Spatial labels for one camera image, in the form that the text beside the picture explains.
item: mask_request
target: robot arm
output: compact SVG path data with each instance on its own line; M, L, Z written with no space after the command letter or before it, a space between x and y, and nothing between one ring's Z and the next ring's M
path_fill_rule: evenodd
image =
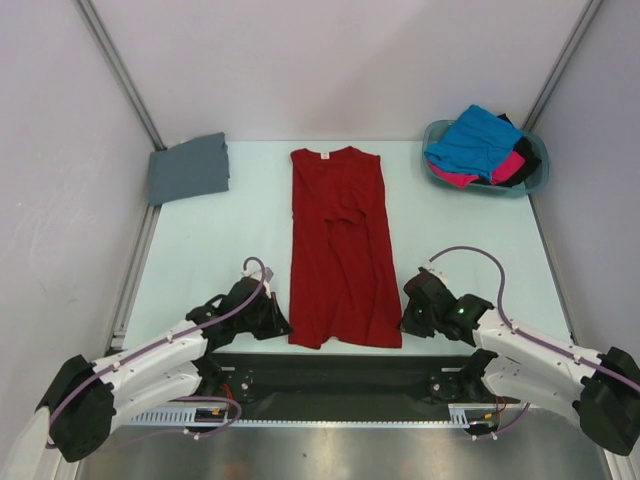
M228 295L193 309L148 344L91 363L82 356L68 360L0 478L51 478L47 472L62 457L75 462L88 456L127 419L176 398L215 391L220 371L210 354L237 333L252 332L258 340L289 334L291 327L269 290L272 274L258 262L261 275L245 276ZM497 309L474 295L456 298L425 269L404 291L409 296L400 324L404 332L441 333L478 347L459 372L461 388L454 390L472 399L488 390L534 403L578 424L603 448L631 452L640 436L640 370L627 353L612 348L603 355L514 324L502 309L501 293ZM437 381L430 379L434 396L455 401L442 395L446 389ZM54 443L43 451L47 437Z
M409 304L401 329L444 334L478 347L460 375L461 388L533 403L579 425L595 443L629 455L640 436L640 370L617 348L606 354L513 323L474 295L455 298L424 268L404 287Z
M220 370L209 354L236 334L252 332L262 340L290 333L270 291L271 276L264 268L245 276L229 294L193 309L174 328L136 349L94 362L82 356L65 362L38 405L52 412L49 435L65 460L88 456L135 415L215 391Z

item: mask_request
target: laundry basket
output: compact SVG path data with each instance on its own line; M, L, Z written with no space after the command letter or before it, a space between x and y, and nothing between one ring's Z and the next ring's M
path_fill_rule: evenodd
M427 159L424 156L424 151L432 143L438 142L444 136L449 127L453 125L453 123L453 120L438 120L429 125L424 132L424 140L422 142L423 163L425 166L427 177L429 177L429 180L431 180L434 184L461 192L481 193L485 195L498 195L504 197L522 197L524 195L528 195L540 190L549 181L549 154L547 153L547 147L545 147L544 142L535 133L524 132L524 136L527 137L527 139L533 146L533 151L541 160L541 163L535 170L535 172L533 172L524 182L514 187L501 187L499 185L481 185L478 183L470 183L464 189L460 189L451 185L447 181L440 178L433 170L431 170L429 162L427 162Z

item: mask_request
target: white wall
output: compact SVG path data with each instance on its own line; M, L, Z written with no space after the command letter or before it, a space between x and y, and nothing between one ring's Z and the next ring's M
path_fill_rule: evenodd
M524 120L585 0L96 0L167 144L416 140Z
M578 339L640 362L638 25L636 0L605 2L539 124L552 172L536 203Z
M73 3L0 2L0 465L68 357L101 355L151 144Z

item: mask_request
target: wire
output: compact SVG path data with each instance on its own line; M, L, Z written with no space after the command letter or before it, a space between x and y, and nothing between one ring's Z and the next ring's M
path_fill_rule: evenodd
M500 415L502 412L504 412L507 409L507 400L504 397L501 396L497 396L496 400L501 399L502 400L502 408L500 410L497 410L496 415Z
M486 250L482 250L481 248L477 248L477 247L470 247L470 246L466 246L466 245L456 245L454 247L449 247L449 248L445 248L444 250L442 250L441 252L436 253L433 257L431 257L429 259L429 262L434 262L435 260L437 260L438 258L440 258L442 255L449 253L449 252L453 252L456 250L467 250L470 252L475 252L475 253L479 253L480 255L484 255L485 257L489 258L497 267L498 270L500 271L500 286L498 287L498 300L497 300L497 306L498 306L498 313L500 314L500 317L502 318L502 321L504 322L504 324L513 332L515 332L517 335L520 335L523 338L526 338L527 340L531 341L532 343L535 343L536 345L540 345L542 347L547 348L548 350L551 350L559 355L562 355L566 358L569 358L573 361L577 361L578 363L585 365L589 368L594 369L597 372L600 372L604 375L608 375L609 377L618 380L619 382L623 383L624 385L628 386L629 388L631 388L632 390L634 390L636 393L640 394L640 384L637 384L636 382L629 380L628 378L620 375L617 372L614 372L613 370L603 367L602 365L598 365L595 362L592 362L591 360L588 360L586 358L582 358L580 356L575 356L573 354L573 352L570 352L568 350L565 350L564 348L558 347L557 345L553 345L552 343L547 342L546 340L543 340L541 338L536 337L535 335L532 335L530 333L524 332L522 329L520 328L515 328L513 325L513 322L511 321L511 319L509 319L509 317L507 316L505 310L504 310L504 305L503 305L503 297L504 297L504 287L507 281L507 274L504 270L504 267L502 266L502 264L500 263L500 261L494 257L493 255L491 255L489 252L487 252ZM509 430L510 428L512 428L513 426L515 426L517 423L520 422L520 420L522 419L522 417L524 417L525 413L529 410L529 407L531 405L529 403L527 403L524 408L522 409L522 411L520 412L520 414L514 419L512 420L509 424L505 425L503 428L501 428L500 430L498 430L498 432L504 432L506 430ZM479 436L478 438L486 438L486 437L492 437L493 435L489 434L489 435L482 435Z
M242 302L240 305L238 305L236 308L234 308L233 310L225 313L224 315L220 315L219 317L215 317L212 318L211 320L201 324L201 325L195 325L193 327L187 328L185 330L182 330L181 332L178 332L176 334L173 335L173 339L172 340L178 340L182 337L185 337L187 335L192 334L193 332L196 332L198 330L204 330L205 328L208 328L212 325L215 325L217 323L220 322L224 322L225 320L227 320L228 318L233 317L234 315L237 315L239 312L241 312L243 309L245 309L251 302L253 302L253 300L260 294L262 288L264 287L264 282L267 278L267 270L264 266L264 263L262 263L262 260L260 260L257 257L249 257L247 258L244 263L242 264L242 268L244 270L247 270L247 265L249 264L249 262L256 262L259 266L260 266L260 283L258 284L258 286L256 287L256 289L253 291L253 293L251 293L251 295L249 295L249 298L247 298L244 302ZM157 340L149 345L147 345L144 348L141 348L140 350L133 352L132 354L130 354L129 356L126 356L122 359L120 359L120 366L124 366L126 364L128 364L129 362L132 362L133 360L140 358L141 356L149 353L152 350L155 350L158 347L161 347L162 345L165 345L167 343L170 343L172 340L169 340L169 338L162 338L160 340ZM62 413L62 411L67 408L67 406L69 406L69 404L78 396L80 395L80 393L82 393L89 385L91 385L93 382L95 382L96 380L100 379L101 377L103 377L104 375L106 375L107 373L111 373L114 372L116 370L114 365L109 365L108 367L103 368L102 370L94 373L93 375L91 375L89 378L87 378L84 382L82 382L80 385L78 385L69 395L67 395L67 397L65 397L65 399L60 402L60 404L58 405L58 407L53 411L53 413L51 414L51 417L49 419L49 428L51 428L51 425L53 425L53 423L58 419L58 417L60 416L60 414ZM54 443L51 443L49 441L47 441L47 445L46 445L47 449L53 449L56 448Z
M233 392L231 391L231 389L229 388L229 385L226 383L222 384L222 389L225 391L225 393L227 394L227 398L230 398L233 400Z
M166 429L163 429L163 430L152 432L152 433L150 433L148 435L143 435L142 437L134 438L133 440L121 443L119 445L115 445L113 447L101 448L100 449L100 453L109 453L109 452L112 452L114 450L119 450L119 449L124 448L124 447L130 447L131 445L135 445L135 444L140 443L140 442L142 442L144 440L149 440L150 438L159 437L161 435L167 435L169 433L182 433L184 435L191 436L194 439L207 438L207 437L210 437L210 436L215 435L217 433L225 431L231 425L233 425L238 420L240 420L240 417L242 416L242 406L232 398L190 396L190 397L177 398L176 401L180 401L180 402L225 402L225 403L227 403L229 405L229 407L231 407L231 406L236 407L236 414L233 416L233 418L231 420L228 420L226 423L223 423L219 427L215 427L210 432L193 433L193 432L188 431L187 429L166 428Z

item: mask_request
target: gray towel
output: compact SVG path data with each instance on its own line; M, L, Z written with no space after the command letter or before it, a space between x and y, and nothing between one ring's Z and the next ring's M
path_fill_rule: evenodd
M224 133L197 137L149 158L149 203L229 190L229 156Z

